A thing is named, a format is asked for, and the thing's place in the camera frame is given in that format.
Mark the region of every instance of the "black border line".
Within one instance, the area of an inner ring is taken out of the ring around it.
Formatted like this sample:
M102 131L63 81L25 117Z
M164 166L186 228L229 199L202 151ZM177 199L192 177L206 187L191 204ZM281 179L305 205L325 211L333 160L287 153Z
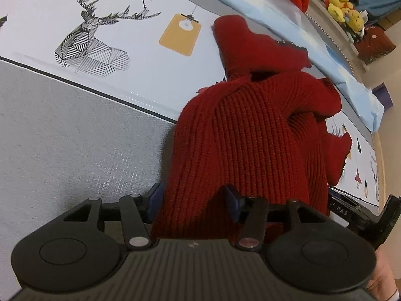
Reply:
M340 192L343 192L343 193L345 193L346 195L348 195L348 196L351 196L352 198L355 198L355 199L361 200L361 201L363 201L364 203L367 203L367 204L370 204L370 205L372 205L372 206L375 206L375 207L378 207L378 208L379 208L379 206L378 206L378 205L372 204L372 203L370 203L370 202L368 202L368 201L366 201L366 200L363 200L362 198L355 197L354 195L352 195L352 194L350 194L350 193L348 193L348 192L346 192L346 191L344 191L344 190L341 190L341 189L339 189L339 188L336 188L336 187L330 187L330 188L331 188L331 189L338 190L338 191L340 191Z
M111 95L105 94L105 93L103 93L103 92L101 92L101 91L97 91L96 89L89 88L89 87L87 87L87 86L81 85L81 84L76 83L76 82L74 82L74 81L71 81L71 80L68 80L68 79L65 79L65 78L56 76L55 74L51 74L51 73L49 73L49 72L36 69L36 68L31 67L31 66L29 66L29 65L26 65L26 64L23 64L23 63L19 63L19 62L14 61L14 60L7 59L7 58L5 58L5 57L3 57L3 56L0 56L0 60L1 60L1 61L4 61L4 62L7 62L7 63L14 64L14 65L19 66L19 67L21 67L21 68L25 68L25 69L31 70L31 71L36 72L36 73L42 74L42 75L44 75L44 76L46 76L46 77L49 77L49 78L52 78L52 79L56 79L56 80L58 80L58 81L64 82L64 83L66 83L66 84L69 84L69 85L71 85L71 86L75 86L75 87L81 88L81 89L83 89L83 90L85 90L85 91L89 91L90 93L93 93L93 94L95 94L95 95L99 95L99 96L101 96L101 97L110 99L110 100L115 101L115 102L117 102L117 103L126 105L126 106L128 106L128 107L132 107L133 109L137 109L138 111L141 111L141 112L143 112L143 113L147 113L147 114L149 114L149 115L153 115L154 117L158 117L159 119L168 121L168 122L170 122L170 123L173 123L173 124L176 124L176 123L177 123L176 120L173 120L173 119L171 119L171 118L169 118L169 117L166 117L166 116L164 116L164 115L161 115L161 114L156 113L156 112L153 112L153 111L150 111L150 110L148 110L148 109L145 109L145 108L143 108L143 107L141 107L141 106L132 104L132 103L130 103L130 102L124 101L123 99L117 98L117 97L115 97L115 96L111 96Z

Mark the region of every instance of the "white sleeve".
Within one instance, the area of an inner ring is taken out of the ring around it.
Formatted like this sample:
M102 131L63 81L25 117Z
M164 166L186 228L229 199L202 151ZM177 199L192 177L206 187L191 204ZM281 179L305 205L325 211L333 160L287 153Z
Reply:
M396 292L393 294L393 296L389 298L387 301L398 301L399 299L400 299L400 294L397 289Z

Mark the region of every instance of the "human hand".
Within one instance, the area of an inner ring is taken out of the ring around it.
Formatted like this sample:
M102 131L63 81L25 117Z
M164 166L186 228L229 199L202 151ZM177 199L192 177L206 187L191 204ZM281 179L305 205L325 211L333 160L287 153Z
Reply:
M387 301L397 291L390 261L382 246L376 250L376 267L367 290L377 301Z

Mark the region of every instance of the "pile of plush toys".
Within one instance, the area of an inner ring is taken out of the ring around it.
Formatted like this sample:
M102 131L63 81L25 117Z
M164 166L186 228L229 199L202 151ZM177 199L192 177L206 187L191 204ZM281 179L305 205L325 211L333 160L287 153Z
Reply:
M349 40L354 43L363 38L366 12L358 12L349 0L323 0L327 11L341 25Z

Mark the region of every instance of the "gray table surface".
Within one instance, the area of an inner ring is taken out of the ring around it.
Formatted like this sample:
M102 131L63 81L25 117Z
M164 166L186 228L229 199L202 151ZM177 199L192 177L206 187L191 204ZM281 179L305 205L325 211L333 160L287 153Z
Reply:
M191 1L237 13L217 0ZM88 197L117 201L165 181L174 124L3 60L0 74L0 299L8 300L20 288L10 265L14 245Z

